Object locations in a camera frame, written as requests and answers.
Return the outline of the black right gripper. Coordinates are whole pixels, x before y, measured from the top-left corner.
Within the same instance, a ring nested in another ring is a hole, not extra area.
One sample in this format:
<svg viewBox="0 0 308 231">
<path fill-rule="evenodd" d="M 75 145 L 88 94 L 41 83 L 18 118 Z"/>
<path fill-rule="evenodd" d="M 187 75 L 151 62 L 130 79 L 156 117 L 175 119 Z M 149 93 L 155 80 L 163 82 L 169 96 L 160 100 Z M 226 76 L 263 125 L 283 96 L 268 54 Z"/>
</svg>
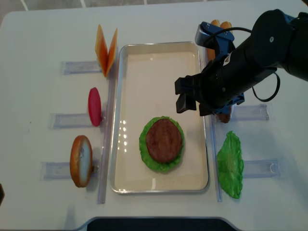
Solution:
<svg viewBox="0 0 308 231">
<path fill-rule="evenodd" d="M 199 109 L 200 116 L 216 115 L 238 97 L 266 77 L 275 67 L 260 67 L 251 55 L 251 39 L 246 39 L 229 55 L 214 60 L 199 74 L 175 81 L 177 113 Z"/>
</svg>

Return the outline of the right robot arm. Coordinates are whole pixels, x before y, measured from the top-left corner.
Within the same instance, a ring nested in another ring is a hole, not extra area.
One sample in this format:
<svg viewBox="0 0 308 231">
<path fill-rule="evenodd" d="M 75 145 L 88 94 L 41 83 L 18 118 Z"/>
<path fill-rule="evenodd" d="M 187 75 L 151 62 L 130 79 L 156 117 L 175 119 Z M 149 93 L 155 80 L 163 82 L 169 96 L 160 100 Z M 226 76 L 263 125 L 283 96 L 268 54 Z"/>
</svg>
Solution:
<svg viewBox="0 0 308 231">
<path fill-rule="evenodd" d="M 308 15 L 291 17 L 280 10 L 263 13 L 238 47 L 232 29 L 202 22 L 197 45 L 213 49 L 214 60 L 193 76 L 175 81 L 177 113 L 198 110 L 201 116 L 226 114 L 244 102 L 244 93 L 283 68 L 302 80 L 308 78 Z"/>
</svg>

